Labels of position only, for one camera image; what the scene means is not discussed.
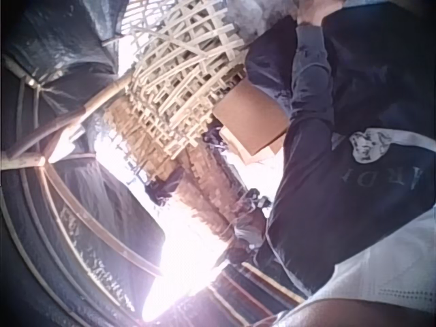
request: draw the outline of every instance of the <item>woven bamboo structure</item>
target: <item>woven bamboo structure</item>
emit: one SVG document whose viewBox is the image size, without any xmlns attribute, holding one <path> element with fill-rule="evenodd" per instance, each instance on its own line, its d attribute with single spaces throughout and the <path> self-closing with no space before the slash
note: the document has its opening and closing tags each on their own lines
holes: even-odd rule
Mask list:
<svg viewBox="0 0 436 327">
<path fill-rule="evenodd" d="M 188 144 L 197 146 L 215 104 L 245 74 L 244 41 L 222 21 L 226 11 L 221 0 L 129 4 L 123 33 L 134 37 L 138 62 L 127 88 L 130 105 L 108 120 L 129 144 L 137 171 L 159 169 L 149 163 L 150 152 L 171 160 Z"/>
</svg>

